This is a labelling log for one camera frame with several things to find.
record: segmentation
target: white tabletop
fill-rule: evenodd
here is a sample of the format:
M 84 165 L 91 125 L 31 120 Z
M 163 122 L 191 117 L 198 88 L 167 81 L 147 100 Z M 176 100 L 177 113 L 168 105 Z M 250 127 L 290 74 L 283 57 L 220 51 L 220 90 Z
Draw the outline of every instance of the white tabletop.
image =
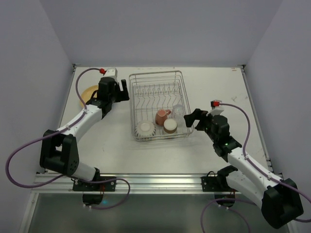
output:
M 61 125 L 65 125 L 81 111 L 75 93 L 75 81 L 87 67 L 75 71 Z M 210 110 L 211 100 L 236 104 L 251 120 L 251 134 L 247 151 L 267 167 L 255 118 L 251 109 L 243 76 L 239 68 L 117 67 L 118 80 L 133 73 L 181 70 L 188 93 L 190 109 Z M 82 93 L 98 84 L 102 77 L 97 71 L 86 73 L 79 81 Z M 222 115 L 228 118 L 231 135 L 241 144 L 247 133 L 247 122 L 238 110 L 225 107 Z M 101 173 L 197 174 L 218 171 L 228 164 L 213 150 L 212 141 L 204 132 L 194 131 L 189 137 L 137 142 L 131 135 L 130 102 L 113 104 L 111 112 L 94 125 L 78 144 L 80 161 L 97 167 Z

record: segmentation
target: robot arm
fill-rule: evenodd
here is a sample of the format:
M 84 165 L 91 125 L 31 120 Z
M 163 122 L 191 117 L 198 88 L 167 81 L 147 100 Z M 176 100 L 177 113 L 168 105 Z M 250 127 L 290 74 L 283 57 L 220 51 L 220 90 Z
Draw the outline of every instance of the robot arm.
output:
M 213 141 L 216 154 L 231 164 L 217 172 L 217 182 L 220 186 L 240 191 L 261 209 L 266 221 L 276 229 L 302 215 L 303 207 L 299 194 L 270 180 L 282 179 L 265 169 L 248 153 L 246 159 L 242 145 L 230 135 L 227 118 L 220 115 L 224 109 L 218 101 L 212 101 L 211 106 L 210 112 L 195 109 L 184 118 L 187 127 L 199 120 L 196 130 L 204 131 Z M 268 177 L 255 169 L 250 161 L 268 174 Z M 282 182 L 297 188 L 291 179 Z
M 97 168 L 79 161 L 77 143 L 95 123 L 107 115 L 113 103 L 129 100 L 126 81 L 121 80 L 121 83 L 123 91 L 120 90 L 117 82 L 117 70 L 115 68 L 107 70 L 99 82 L 97 97 L 95 98 L 93 93 L 91 99 L 86 102 L 86 109 L 56 131 L 67 130 L 42 141 L 41 167 L 82 180 L 99 179 L 100 171 Z M 77 124 L 72 128 L 68 127 L 84 113 L 84 117 Z M 56 131 L 47 130 L 44 136 Z

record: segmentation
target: pink mug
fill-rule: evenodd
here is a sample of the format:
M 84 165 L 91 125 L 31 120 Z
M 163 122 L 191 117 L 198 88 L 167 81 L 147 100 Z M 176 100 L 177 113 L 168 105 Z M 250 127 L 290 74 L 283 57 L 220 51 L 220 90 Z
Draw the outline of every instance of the pink mug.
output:
M 157 125 L 164 125 L 165 120 L 168 118 L 168 115 L 171 114 L 171 110 L 160 109 L 155 116 L 155 123 Z

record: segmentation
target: gray wall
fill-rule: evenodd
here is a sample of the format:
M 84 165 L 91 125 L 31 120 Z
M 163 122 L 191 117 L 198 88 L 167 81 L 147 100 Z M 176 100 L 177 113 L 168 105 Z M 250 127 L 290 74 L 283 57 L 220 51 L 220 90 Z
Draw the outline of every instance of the gray wall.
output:
M 55 129 L 69 88 L 71 64 L 37 0 L 0 3 L 0 232 L 17 232 L 30 190 L 7 180 L 4 164 L 18 146 Z M 31 184 L 40 143 L 19 154 L 12 175 Z
M 282 0 L 41 0 L 71 61 L 246 64 Z
M 273 167 L 311 196 L 311 1 L 284 0 L 246 66 Z M 303 199 L 305 214 L 311 206 Z M 300 224 L 311 232 L 311 224 Z

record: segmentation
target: metal dish rack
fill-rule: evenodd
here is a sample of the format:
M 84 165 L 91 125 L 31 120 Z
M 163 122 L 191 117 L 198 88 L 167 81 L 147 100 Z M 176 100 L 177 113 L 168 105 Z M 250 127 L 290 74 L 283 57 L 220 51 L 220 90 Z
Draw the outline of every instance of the metal dish rack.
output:
M 155 116 L 160 109 L 173 109 L 182 104 L 185 114 L 190 114 L 189 101 L 181 71 L 138 73 L 129 76 L 132 135 L 137 141 L 151 141 L 165 138 L 187 137 L 194 127 L 179 124 L 177 133 L 163 134 L 163 127 L 156 125 Z M 155 125 L 155 135 L 139 137 L 135 127 L 141 120 L 149 120 Z

